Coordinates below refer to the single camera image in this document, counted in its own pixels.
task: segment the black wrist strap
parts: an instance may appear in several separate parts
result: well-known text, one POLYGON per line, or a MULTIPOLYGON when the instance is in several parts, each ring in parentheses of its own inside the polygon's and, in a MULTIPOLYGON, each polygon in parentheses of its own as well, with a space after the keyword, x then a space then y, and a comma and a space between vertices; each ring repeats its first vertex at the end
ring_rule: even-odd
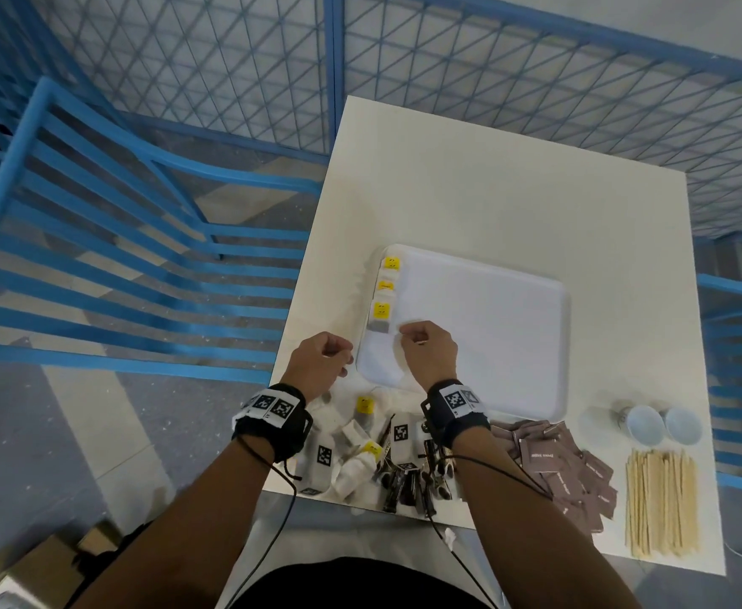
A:
POLYGON ((452 448, 455 437, 471 427, 490 429, 480 399, 459 380, 437 382, 427 392, 421 408, 427 430, 442 447, 452 448))
POLYGON ((300 390, 278 383, 256 393, 235 416, 236 436, 266 439, 275 452, 275 462, 288 460, 304 447, 312 415, 300 390))

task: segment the small white cup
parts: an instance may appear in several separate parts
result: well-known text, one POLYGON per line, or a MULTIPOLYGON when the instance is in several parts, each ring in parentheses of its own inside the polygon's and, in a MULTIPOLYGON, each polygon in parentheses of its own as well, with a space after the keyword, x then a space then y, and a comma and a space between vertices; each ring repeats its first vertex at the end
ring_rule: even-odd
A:
POLYGON ((645 447, 664 439, 664 420, 652 406, 628 406, 619 413, 619 427, 645 447))
POLYGON ((701 419, 692 410, 675 407, 661 413, 672 440, 685 447, 697 444, 704 435, 701 419))

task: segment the hand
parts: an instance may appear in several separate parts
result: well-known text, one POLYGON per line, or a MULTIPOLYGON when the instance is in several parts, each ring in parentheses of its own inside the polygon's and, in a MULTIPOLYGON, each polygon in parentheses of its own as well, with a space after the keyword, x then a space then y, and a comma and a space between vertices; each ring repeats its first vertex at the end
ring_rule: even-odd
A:
POLYGON ((323 395, 337 379, 347 375, 345 366, 354 363, 354 344, 345 337, 323 331, 295 348, 281 382, 299 389, 306 403, 323 395))
POLYGON ((422 389, 429 391, 438 381, 454 378, 458 345, 448 331, 432 321, 412 322, 399 327, 407 367, 422 389))

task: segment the white plastic tray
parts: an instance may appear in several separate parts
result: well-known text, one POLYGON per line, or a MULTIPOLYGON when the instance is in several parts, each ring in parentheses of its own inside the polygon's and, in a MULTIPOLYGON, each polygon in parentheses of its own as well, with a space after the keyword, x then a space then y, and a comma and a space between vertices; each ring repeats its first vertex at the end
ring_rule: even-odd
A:
POLYGON ((366 329, 359 344, 357 368, 365 378, 423 393, 405 364, 398 327, 431 320, 453 335, 458 378, 492 417, 564 418, 569 304, 561 283, 399 244, 380 261, 386 255, 402 265, 390 333, 366 329))

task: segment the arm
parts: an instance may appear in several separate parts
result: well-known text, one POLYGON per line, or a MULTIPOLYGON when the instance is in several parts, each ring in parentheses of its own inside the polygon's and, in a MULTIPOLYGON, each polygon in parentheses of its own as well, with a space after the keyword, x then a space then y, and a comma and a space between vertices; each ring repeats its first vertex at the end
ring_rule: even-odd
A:
MULTIPOLYGON (((425 391, 457 379, 457 345, 449 333, 430 321, 400 330, 407 365, 425 391)), ((462 431, 451 448, 526 479, 484 427, 462 431)), ((602 554, 550 500, 475 462, 458 459, 455 465, 481 544, 511 606, 639 606, 602 554)))
MULTIPOLYGON (((292 353, 281 383, 306 402, 345 376, 351 343, 321 333, 292 353)), ((269 440, 241 437, 264 459, 234 440, 129 546, 74 604, 74 609, 214 607, 244 548, 252 516, 275 452, 269 440)))

